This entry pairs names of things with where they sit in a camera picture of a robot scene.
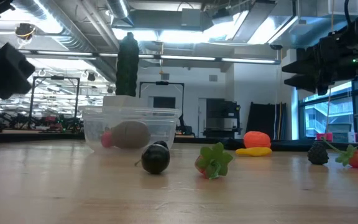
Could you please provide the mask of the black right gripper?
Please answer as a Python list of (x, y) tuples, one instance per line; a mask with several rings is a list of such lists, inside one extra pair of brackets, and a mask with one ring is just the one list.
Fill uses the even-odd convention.
[[(297, 60), (282, 67), (283, 72), (296, 73), (285, 79), (284, 84), (297, 90), (325, 95), (330, 85), (339, 81), (355, 80), (352, 61), (345, 62), (346, 57), (353, 57), (354, 36), (354, 24), (330, 32), (318, 42), (317, 63), (315, 60)], [(302, 75), (317, 71), (317, 80), (312, 75)]]

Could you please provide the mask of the toy blackberry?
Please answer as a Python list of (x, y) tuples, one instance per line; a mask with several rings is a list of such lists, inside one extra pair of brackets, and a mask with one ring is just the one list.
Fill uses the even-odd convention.
[(308, 160), (314, 165), (323, 165), (328, 163), (329, 157), (324, 144), (314, 142), (308, 153)]

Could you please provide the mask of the orange toy tangerine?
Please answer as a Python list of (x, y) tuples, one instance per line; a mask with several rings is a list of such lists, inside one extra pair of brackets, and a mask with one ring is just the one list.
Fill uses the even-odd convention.
[(271, 140), (269, 135), (259, 131), (246, 132), (243, 137), (244, 146), (251, 147), (271, 147)]

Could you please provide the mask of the yellow toy banana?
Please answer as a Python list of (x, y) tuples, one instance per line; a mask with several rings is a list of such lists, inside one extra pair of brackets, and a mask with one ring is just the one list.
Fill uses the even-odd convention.
[(250, 147), (236, 150), (237, 156), (268, 156), (272, 153), (269, 147)]

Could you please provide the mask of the small red toy strawberry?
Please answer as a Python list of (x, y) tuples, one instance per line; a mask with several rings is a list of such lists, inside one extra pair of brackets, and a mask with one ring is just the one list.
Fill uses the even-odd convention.
[(101, 145), (104, 148), (110, 148), (114, 146), (113, 140), (112, 140), (112, 129), (106, 127), (104, 130), (104, 133), (101, 135)]

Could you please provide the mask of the brown toy kiwi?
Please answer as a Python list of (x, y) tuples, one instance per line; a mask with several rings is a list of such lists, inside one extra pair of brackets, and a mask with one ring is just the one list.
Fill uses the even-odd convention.
[(112, 144), (121, 149), (140, 149), (148, 145), (150, 131), (140, 121), (123, 121), (111, 130)]

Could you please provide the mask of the dark purple toy grape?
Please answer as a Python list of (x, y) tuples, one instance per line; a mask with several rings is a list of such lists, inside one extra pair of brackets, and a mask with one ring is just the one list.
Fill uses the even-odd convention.
[(161, 174), (170, 163), (170, 152), (168, 145), (165, 141), (157, 141), (147, 146), (139, 161), (134, 165), (137, 166), (139, 163), (149, 174), (158, 175)]

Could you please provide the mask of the clear plastic tupperware container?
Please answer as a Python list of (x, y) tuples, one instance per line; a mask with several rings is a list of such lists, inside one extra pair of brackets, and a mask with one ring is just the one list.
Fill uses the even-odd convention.
[(145, 123), (150, 131), (148, 145), (157, 141), (165, 141), (170, 147), (173, 144), (177, 122), (181, 115), (181, 111), (178, 109), (166, 108), (81, 106), (80, 111), (82, 112), (86, 143), (96, 153), (109, 153), (118, 148), (115, 146), (104, 148), (101, 145), (101, 135), (106, 127), (112, 129), (123, 121)]

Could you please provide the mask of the round ceiling dome fixture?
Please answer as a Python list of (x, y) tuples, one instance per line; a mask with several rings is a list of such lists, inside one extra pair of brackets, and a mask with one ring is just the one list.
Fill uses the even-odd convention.
[(22, 40), (30, 40), (34, 35), (37, 27), (29, 23), (20, 23), (15, 28), (15, 35)]

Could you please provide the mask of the black curtain panel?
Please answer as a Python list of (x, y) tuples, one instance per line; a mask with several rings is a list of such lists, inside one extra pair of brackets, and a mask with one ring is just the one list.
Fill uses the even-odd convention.
[(287, 104), (257, 104), (252, 102), (246, 132), (260, 131), (271, 140), (284, 140), (286, 135)]

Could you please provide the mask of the black cloth mat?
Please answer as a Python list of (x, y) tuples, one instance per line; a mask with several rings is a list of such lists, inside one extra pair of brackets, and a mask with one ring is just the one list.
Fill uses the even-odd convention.
[[(272, 151), (307, 152), (314, 142), (315, 140), (312, 139), (278, 140), (271, 143), (270, 148)], [(226, 139), (223, 141), (223, 146), (230, 151), (245, 148), (243, 141), (240, 139)]]

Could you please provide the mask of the teal and white box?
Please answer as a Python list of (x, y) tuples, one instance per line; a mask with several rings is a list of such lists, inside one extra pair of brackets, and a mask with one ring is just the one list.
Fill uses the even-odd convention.
[(333, 133), (334, 142), (355, 143), (356, 140), (357, 140), (357, 133), (355, 132)]

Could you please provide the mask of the black equipment rack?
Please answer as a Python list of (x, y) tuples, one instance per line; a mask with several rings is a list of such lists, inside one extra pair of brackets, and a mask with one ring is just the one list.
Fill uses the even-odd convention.
[(207, 99), (203, 135), (207, 138), (235, 138), (242, 131), (240, 109), (235, 101)]

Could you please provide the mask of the white hexagonal plant pot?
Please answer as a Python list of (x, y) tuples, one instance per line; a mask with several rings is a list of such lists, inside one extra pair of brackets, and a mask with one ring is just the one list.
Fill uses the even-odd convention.
[(145, 99), (127, 95), (105, 96), (103, 108), (110, 107), (148, 108), (148, 102)]

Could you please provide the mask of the green cactus plant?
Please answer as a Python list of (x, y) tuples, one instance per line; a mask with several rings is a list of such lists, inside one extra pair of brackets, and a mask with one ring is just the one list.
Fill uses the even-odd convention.
[(139, 45), (133, 33), (122, 39), (117, 56), (116, 95), (136, 96)]

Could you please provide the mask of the long ceiling light strip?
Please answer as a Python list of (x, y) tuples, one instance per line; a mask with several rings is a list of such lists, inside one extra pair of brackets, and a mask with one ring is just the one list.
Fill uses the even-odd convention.
[[(20, 50), (20, 52), (27, 55), (42, 55), (42, 56), (50, 55), (56, 57), (118, 58), (118, 54), (116, 53), (64, 52), (64, 51), (49, 51), (49, 50)], [(261, 59), (261, 58), (224, 58), (224, 57), (199, 57), (199, 56), (184, 56), (184, 55), (139, 54), (139, 58), (156, 59), (156, 60), (194, 60), (194, 61), (203, 61), (203, 62), (251, 63), (251, 64), (268, 64), (268, 65), (279, 65), (281, 63), (280, 60)]]

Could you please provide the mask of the strawberry with big green leaves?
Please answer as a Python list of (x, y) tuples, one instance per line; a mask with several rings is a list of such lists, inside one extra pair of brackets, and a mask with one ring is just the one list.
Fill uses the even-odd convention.
[(195, 167), (205, 179), (217, 179), (227, 175), (228, 165), (232, 160), (233, 157), (224, 151), (223, 144), (219, 142), (212, 147), (204, 146), (200, 149)]

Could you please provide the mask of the glass window with dark frame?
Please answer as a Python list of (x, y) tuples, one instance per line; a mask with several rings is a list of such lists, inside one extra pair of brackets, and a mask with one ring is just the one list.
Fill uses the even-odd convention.
[(358, 80), (337, 84), (325, 95), (301, 95), (298, 125), (300, 139), (339, 131), (341, 127), (349, 127), (358, 137)]

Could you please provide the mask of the silver round air duct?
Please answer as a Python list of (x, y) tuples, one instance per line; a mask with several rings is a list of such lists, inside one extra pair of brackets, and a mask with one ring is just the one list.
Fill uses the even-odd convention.
[(124, 19), (129, 15), (130, 5), (127, 0), (106, 0), (106, 2), (115, 19)]

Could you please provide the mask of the black wall screen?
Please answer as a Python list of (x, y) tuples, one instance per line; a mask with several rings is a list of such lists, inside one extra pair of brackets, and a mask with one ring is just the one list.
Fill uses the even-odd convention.
[(175, 97), (162, 97), (155, 96), (153, 98), (153, 107), (154, 108), (176, 108), (176, 98)]

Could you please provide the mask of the grey rectangular air duct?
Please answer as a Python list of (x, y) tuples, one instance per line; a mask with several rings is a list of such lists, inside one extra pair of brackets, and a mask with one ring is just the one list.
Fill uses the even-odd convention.
[(297, 18), (299, 0), (127, 0), (129, 15), (111, 18), (114, 31), (143, 41), (271, 44)]

